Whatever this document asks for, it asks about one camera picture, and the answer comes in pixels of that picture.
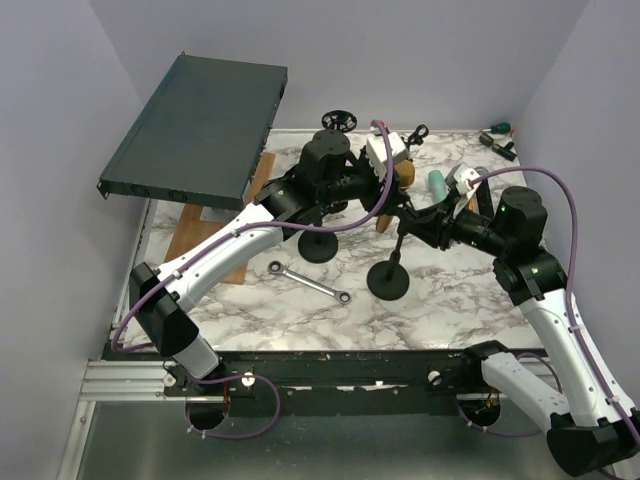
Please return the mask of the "mint green toy microphone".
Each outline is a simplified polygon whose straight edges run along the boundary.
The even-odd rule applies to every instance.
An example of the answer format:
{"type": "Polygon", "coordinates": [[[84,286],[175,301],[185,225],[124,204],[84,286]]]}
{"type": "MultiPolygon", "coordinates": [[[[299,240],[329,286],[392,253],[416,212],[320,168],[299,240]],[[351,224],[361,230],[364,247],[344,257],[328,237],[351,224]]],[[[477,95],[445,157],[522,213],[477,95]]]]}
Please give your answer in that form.
{"type": "Polygon", "coordinates": [[[431,170],[428,174],[428,189],[435,203],[440,203],[446,199],[449,193],[445,177],[440,170],[431,170]]]}

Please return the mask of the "gold microphone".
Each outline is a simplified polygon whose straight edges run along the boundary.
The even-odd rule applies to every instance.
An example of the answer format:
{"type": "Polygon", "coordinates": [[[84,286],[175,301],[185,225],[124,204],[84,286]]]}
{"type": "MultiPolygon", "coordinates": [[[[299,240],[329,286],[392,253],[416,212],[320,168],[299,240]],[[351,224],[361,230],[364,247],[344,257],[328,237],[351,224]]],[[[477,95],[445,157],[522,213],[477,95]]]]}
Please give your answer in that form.
{"type": "Polygon", "coordinates": [[[384,233],[388,229],[396,211],[410,200],[407,190],[414,181],[415,166],[412,160],[403,160],[394,166],[390,193],[377,215],[375,229],[378,233],[384,233]]]}

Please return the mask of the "black microphone silver grille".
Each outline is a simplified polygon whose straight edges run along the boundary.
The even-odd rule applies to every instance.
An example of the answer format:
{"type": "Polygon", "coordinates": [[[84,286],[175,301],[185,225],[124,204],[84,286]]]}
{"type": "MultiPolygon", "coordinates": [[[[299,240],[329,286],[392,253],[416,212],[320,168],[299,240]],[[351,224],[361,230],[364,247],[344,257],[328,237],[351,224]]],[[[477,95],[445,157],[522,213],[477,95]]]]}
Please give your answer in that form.
{"type": "Polygon", "coordinates": [[[476,191],[476,203],[478,213],[484,217],[492,219],[494,217],[494,206],[491,190],[487,180],[483,180],[476,191]]]}

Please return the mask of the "black round-base clip stand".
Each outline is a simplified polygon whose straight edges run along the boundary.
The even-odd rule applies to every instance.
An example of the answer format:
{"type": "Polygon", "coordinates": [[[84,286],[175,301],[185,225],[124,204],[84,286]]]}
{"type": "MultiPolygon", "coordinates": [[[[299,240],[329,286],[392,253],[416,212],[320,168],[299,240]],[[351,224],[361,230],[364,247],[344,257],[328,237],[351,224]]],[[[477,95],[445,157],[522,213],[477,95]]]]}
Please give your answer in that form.
{"type": "Polygon", "coordinates": [[[402,298],[408,291],[410,277],[401,265],[401,249],[405,237],[408,235],[405,223],[415,218],[416,209],[411,200],[401,206],[393,207],[391,216],[399,219],[397,241],[387,260],[374,264],[368,271],[366,281],[370,292],[378,299],[395,301],[402,298]]]}

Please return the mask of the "black tripod clip stand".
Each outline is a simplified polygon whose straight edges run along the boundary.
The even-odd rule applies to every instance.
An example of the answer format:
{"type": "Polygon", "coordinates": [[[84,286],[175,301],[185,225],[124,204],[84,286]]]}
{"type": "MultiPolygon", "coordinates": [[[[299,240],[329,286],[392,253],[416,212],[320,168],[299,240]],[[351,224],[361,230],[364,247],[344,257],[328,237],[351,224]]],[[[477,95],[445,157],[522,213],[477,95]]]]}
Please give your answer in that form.
{"type": "Polygon", "coordinates": [[[430,130],[425,124],[420,124],[408,136],[403,136],[402,141],[408,149],[419,147],[424,144],[430,130]]]}

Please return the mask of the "black tripod shock-mount stand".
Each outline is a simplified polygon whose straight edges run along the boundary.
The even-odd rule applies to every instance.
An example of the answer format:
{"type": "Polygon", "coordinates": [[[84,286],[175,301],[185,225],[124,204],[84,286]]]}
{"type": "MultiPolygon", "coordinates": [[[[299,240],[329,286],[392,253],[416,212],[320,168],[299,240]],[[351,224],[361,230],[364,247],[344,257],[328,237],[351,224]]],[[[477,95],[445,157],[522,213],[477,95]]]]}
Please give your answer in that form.
{"type": "Polygon", "coordinates": [[[325,113],[321,118],[321,125],[324,129],[335,130],[341,133],[349,133],[357,127],[357,117],[345,110],[332,110],[325,113]]]}

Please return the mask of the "black round-base shock-mount stand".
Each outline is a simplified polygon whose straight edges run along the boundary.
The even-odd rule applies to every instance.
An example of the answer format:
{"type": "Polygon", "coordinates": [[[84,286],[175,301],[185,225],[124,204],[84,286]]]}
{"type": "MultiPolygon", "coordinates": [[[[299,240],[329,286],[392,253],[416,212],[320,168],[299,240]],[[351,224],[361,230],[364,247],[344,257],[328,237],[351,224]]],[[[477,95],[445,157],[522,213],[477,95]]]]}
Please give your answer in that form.
{"type": "Polygon", "coordinates": [[[334,233],[305,231],[298,240],[298,252],[309,263],[322,264],[330,261],[338,252],[339,242],[334,233]]]}

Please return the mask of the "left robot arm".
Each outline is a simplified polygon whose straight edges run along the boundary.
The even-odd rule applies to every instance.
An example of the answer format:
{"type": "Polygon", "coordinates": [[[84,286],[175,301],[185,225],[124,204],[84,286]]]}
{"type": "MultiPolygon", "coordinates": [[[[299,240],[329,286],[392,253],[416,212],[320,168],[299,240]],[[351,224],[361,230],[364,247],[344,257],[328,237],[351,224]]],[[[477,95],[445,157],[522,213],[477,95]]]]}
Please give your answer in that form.
{"type": "Polygon", "coordinates": [[[122,322],[136,320],[151,346],[174,359],[193,379],[221,364],[189,313],[229,273],[297,232],[336,235],[382,213],[391,200],[394,155],[402,139],[374,120],[361,155],[337,130],[314,134],[300,161],[267,183],[225,227],[181,258],[151,269],[136,266],[130,276],[131,304],[122,322]]]}

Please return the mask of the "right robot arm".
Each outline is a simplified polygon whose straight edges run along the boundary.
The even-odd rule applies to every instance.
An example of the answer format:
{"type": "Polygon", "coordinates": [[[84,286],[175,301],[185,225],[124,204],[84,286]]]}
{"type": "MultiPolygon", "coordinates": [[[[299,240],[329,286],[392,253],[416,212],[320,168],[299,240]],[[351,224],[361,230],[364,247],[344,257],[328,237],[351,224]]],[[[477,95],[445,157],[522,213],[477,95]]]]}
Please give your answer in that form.
{"type": "Polygon", "coordinates": [[[496,280],[538,335],[562,389],[550,388],[497,341],[469,348],[472,378],[522,410],[571,476],[637,455],[639,410],[597,352],[563,267],[541,245],[547,211],[540,195],[509,187],[493,218],[458,209],[457,200],[450,194],[431,207],[405,207],[401,231],[434,248],[458,242],[493,256],[496,280]]]}

